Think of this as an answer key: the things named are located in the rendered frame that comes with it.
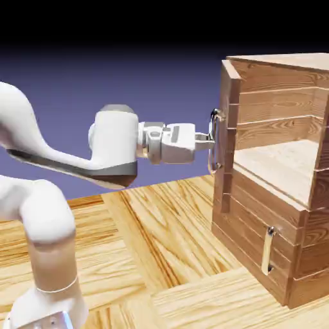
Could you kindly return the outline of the light wood cabinet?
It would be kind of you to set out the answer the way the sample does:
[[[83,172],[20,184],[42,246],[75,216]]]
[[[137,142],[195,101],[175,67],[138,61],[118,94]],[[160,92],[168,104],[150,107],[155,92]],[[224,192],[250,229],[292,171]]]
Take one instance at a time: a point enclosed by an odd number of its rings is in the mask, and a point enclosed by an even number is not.
[[[228,56],[241,77],[233,170],[307,210],[289,308],[329,295],[329,53]]]

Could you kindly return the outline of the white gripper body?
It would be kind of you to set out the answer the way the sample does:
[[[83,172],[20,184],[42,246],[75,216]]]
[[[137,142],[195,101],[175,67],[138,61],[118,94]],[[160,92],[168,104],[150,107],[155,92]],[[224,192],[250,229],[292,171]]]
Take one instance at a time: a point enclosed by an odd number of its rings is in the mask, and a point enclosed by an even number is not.
[[[167,164],[191,163],[195,155],[195,125],[173,123],[163,129],[161,160]]]

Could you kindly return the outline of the curved metal door handle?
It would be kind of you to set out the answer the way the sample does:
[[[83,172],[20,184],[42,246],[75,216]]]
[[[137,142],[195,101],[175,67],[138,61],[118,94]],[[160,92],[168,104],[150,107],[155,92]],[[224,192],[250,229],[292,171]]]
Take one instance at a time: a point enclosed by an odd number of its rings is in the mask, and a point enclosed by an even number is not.
[[[208,170],[210,174],[223,167],[223,140],[225,137],[226,115],[221,109],[213,109],[209,121],[208,141],[211,148],[208,152]]]

